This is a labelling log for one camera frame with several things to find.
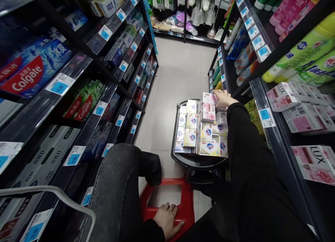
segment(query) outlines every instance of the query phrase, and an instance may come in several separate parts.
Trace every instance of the hand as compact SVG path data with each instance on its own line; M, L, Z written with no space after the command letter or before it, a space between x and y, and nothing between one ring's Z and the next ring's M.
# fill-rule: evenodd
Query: hand
M238 100L232 98L226 90L213 90L213 93L217 98L216 108L229 107L233 103L238 103Z
M178 207L174 204L170 206L167 202L160 206L154 217L154 221L163 229L165 241L172 239L184 224L184 221L180 221L177 226L173 227L177 212Z

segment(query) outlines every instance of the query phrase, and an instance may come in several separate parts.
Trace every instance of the red step stool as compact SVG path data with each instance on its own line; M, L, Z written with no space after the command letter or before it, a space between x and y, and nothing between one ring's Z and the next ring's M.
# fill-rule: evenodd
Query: red step stool
M184 220L184 225L181 230L174 236L170 242L177 241L194 224L194 209L193 209L193 191L185 178L163 178L161 185L181 185L181 201L178 206L178 213L174 221L176 226L181 220ZM148 207L147 202L153 191L153 187L146 185L140 197L140 205L142 210L143 221L153 219L156 215L158 207Z

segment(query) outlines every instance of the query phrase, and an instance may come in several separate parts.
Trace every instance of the price tag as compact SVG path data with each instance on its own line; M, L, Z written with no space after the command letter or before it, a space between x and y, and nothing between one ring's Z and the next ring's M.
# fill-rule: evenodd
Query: price tag
M132 2L132 4L134 5L134 6L136 6L137 5L137 0L131 0L131 2Z
M110 143L106 144L106 147L105 147L105 149L104 149L104 152L102 153L102 157L107 156L109 150L110 150L111 147L113 147L113 146L114 146L114 144L110 144Z
M252 24L254 24L255 23L255 21L254 21L254 19L252 18L252 17L250 17L249 19L247 19L246 21L245 21L245 28L247 29L247 30L249 30L249 28L251 27L251 25Z
M259 35L252 41L252 45L254 46L255 50L258 50L260 47L265 45L265 41L263 40L263 37Z
M143 30L143 28L141 28L141 29L140 29L140 34L141 34L142 37L144 36L145 33L146 33L146 32Z
M105 103L103 101L99 101L97 106L95 107L93 114L102 116L105 112L105 109L107 107L108 103Z
M130 131L131 134L135 133L136 127L137 127L137 125L133 125L132 130Z
M142 111L137 111L137 114L136 114L137 119L140 119L141 113L142 113Z
M138 46L137 46L137 44L135 42L133 42L131 48L132 48L132 50L136 51L136 49L138 48Z
M90 203L91 196L93 192L93 186L87 188L83 201L81 202L82 206L86 206Z
M261 61L264 61L271 54L271 50L269 49L268 45L265 45L260 50L258 50L257 53Z
M250 39L254 38L256 35L259 34L259 30L258 30L258 27L255 25L253 26L250 31L248 31L248 34L250 36Z
M273 115L270 108L261 109L260 111L258 111L258 113L261 117L263 128L270 128L276 126L276 123L273 121Z
M238 0L238 1L236 2L236 4L237 4L237 6L239 7L243 2L244 2L244 0Z
M81 156L83 155L86 146L73 146L70 154L67 156L63 166L75 166L78 164Z
M112 34L112 31L106 25L103 25L103 27L99 30L99 35L101 35L101 37L106 41L112 37Z
M76 80L63 74L58 73L56 77L46 86L46 90L63 96L74 84Z
M242 11L241 11L242 18L244 18L247 15L248 12L249 12L249 9L247 7L243 8Z
M119 19L123 22L126 19L126 14L125 12L123 12L122 8L120 8L117 12L116 12L117 16L119 17Z
M117 121L116 121L116 126L119 126L119 127L121 127L121 125L122 125L122 123L123 123L123 120L125 119L125 117L124 116L122 116L122 115L119 115L119 118L117 119Z
M128 63L126 63L125 61L122 61L119 66L119 69L121 69L123 72L126 72L127 68L128 68Z
M138 84L139 83L139 81L140 81L140 76L139 75L136 75L136 77L135 77L135 82Z
M23 143L0 142L0 175L21 150Z
M31 218L28 227L21 237L20 242L38 241L50 219L52 212L53 208L35 214Z

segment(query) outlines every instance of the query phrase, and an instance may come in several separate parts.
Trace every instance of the white floor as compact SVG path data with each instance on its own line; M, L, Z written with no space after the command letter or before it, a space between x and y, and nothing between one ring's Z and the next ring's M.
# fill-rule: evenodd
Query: white floor
M162 177L183 177L184 167L171 158L176 105L187 99L200 98L208 92L208 76L215 47L204 47L190 43L155 38L158 51L159 69L151 90L146 114L135 145L143 151L159 155ZM139 192L146 182L140 177ZM148 205L180 203L180 189L161 187ZM199 191L194 191L194 215L197 221L211 207L211 200Z

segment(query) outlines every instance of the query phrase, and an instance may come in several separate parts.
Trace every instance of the gray jeans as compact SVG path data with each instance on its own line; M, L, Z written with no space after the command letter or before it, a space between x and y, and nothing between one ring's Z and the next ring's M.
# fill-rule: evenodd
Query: gray jeans
M160 184L159 156L130 144L114 145L100 165L88 206L97 215L91 242L122 241L141 227L139 176L152 186ZM91 218L86 218L81 241L86 240L90 225Z

